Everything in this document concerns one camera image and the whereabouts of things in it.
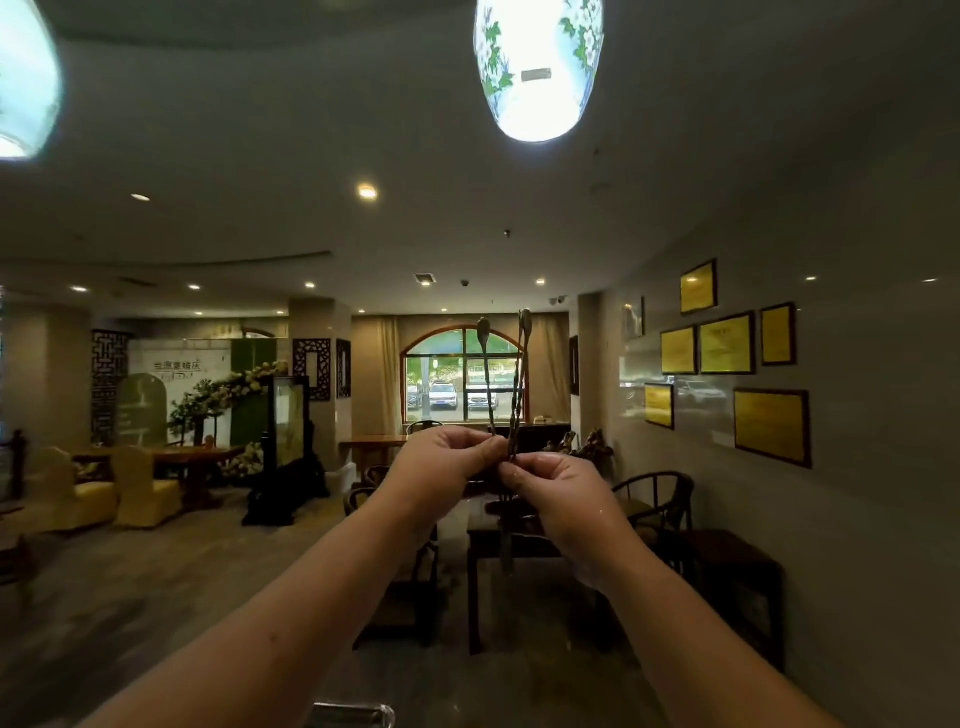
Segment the clear glass vessel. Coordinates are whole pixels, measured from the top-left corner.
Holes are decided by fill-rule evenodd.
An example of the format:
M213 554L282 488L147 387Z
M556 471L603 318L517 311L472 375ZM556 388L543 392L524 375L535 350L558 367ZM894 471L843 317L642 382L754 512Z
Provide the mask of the clear glass vessel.
M313 704L304 728L395 728L397 716L381 703L338 703L318 701Z

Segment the dark wooden side table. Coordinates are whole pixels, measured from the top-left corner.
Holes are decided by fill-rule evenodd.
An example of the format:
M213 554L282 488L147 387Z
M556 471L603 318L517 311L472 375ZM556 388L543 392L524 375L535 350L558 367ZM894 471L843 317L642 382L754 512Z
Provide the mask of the dark wooden side table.
M758 547L722 529L674 535L683 578L734 633L786 672L785 572Z

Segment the dark wooden tea tongs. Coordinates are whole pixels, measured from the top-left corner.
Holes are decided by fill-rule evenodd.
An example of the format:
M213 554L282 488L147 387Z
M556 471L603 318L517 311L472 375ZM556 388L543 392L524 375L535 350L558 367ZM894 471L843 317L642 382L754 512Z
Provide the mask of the dark wooden tea tongs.
M523 421L524 388L526 371L529 364L529 346L533 334L533 315L529 308L518 312L519 332L517 337L518 352L514 367L513 389L510 406L510 424L508 437L508 460L514 461L519 452L520 427Z

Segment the low white flower bunch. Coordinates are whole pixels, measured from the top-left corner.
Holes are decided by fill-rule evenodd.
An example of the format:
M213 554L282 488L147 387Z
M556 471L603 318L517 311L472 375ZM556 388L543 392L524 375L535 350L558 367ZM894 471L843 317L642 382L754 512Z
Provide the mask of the low white flower bunch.
M263 444L248 443L242 452L222 464L221 473L225 482L237 484L261 475L264 469Z

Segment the person's left hand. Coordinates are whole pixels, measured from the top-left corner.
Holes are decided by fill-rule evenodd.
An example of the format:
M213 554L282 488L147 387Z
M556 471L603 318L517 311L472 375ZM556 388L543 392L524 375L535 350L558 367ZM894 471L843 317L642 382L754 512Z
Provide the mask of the person's left hand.
M449 425L428 428L407 440L370 503L391 542L421 545L462 501L469 481L483 473L458 470L450 435L493 434Z

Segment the dark wooden tea scoop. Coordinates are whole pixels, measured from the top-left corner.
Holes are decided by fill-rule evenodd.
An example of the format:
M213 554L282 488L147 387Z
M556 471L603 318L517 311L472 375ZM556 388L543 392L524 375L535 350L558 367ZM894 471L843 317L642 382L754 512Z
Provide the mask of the dark wooden tea scoop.
M493 402L493 388L491 386L491 375L490 375L490 365L489 365L489 340L492 333L491 322L486 317L480 318L479 321L477 322L476 331L477 331L478 343L481 348L483 365L484 365L488 429L491 434L496 434L497 432L496 416L495 416L495 407Z

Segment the round brown wooden table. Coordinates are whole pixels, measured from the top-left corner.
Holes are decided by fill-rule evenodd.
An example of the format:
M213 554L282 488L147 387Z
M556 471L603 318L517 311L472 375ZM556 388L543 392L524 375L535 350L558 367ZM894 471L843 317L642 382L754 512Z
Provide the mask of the round brown wooden table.
M70 453L72 460L80 464L109 462L117 446L91 445ZM245 447L165 446L145 447L153 451L155 466L183 468L185 475L178 480L183 509L186 512L208 511L222 506L222 498L212 494L207 484L208 474L221 463L226 463L243 452Z

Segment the group of gold wall plaques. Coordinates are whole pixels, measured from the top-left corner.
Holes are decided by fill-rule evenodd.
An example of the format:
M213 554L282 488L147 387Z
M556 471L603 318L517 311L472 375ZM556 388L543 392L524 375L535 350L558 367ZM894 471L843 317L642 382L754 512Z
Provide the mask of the group of gold wall plaques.
M810 393L796 382L796 282L718 256L669 264L637 286L630 413L654 428L810 468Z

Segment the dark root carving sculpture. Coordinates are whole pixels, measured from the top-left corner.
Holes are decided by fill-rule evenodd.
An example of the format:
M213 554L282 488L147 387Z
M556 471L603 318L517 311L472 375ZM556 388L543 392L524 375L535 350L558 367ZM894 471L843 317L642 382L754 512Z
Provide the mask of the dark root carving sculpture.
M568 431L557 442L547 442L543 451L585 460L606 480L612 477L614 471L615 450L608 444L602 428L590 431L583 441L578 433Z

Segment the tall dark lattice panel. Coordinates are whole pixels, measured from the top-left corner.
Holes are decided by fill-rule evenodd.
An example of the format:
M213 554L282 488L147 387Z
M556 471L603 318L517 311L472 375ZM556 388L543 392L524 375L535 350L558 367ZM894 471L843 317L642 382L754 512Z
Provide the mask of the tall dark lattice panel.
M130 366L130 343L134 334L122 331L91 331L91 437L93 445L111 444L118 391Z

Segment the arched window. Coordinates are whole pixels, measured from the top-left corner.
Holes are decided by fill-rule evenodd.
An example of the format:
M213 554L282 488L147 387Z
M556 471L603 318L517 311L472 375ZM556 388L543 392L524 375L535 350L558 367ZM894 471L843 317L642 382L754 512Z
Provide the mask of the arched window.
M509 423L518 346L497 331L488 340L490 386L499 393L495 423ZM402 422L410 426L421 421L442 424L489 424L488 409L468 411L465 390L472 384L485 384L484 365L477 330L473 325L455 326L428 335L409 347L401 356ZM522 423L529 421L526 372ZM431 410L430 383L452 383L459 393L459 407L453 411Z

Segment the dark wooden square table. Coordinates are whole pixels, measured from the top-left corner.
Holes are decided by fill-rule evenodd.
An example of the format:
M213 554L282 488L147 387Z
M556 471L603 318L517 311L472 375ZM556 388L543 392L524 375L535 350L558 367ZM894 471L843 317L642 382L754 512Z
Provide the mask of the dark wooden square table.
M466 604L467 639L470 656L484 650L479 615L478 567L484 560L505 559L504 573L510 572L515 560L560 559L558 548L546 537L529 533L522 526L519 533L507 531L494 514L505 502L484 500L471 505L467 518L466 536Z

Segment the beige curtain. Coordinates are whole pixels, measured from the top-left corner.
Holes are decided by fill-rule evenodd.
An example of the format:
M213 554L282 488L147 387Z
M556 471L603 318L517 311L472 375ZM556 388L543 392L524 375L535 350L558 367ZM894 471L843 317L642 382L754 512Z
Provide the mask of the beige curtain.
M400 329L397 317L352 319L353 435L402 431Z
M570 423L570 323L567 313L534 313L529 345L529 414Z

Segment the light wooden slab table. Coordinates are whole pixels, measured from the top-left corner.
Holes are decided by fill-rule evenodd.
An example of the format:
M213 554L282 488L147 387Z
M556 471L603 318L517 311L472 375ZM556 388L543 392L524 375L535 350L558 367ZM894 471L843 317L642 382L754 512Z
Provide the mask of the light wooden slab table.
M338 443L338 447L340 454L356 466L358 475L363 476L369 467L390 466L407 440L405 434L355 435Z

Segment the person's right hand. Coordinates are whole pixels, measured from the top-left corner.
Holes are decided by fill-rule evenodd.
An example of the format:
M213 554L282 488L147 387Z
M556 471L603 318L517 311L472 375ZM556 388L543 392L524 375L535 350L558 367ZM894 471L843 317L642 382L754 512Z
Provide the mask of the person's right hand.
M586 584L606 590L638 536L596 467L556 452L524 453L504 463L537 475L532 507L546 537L576 565Z

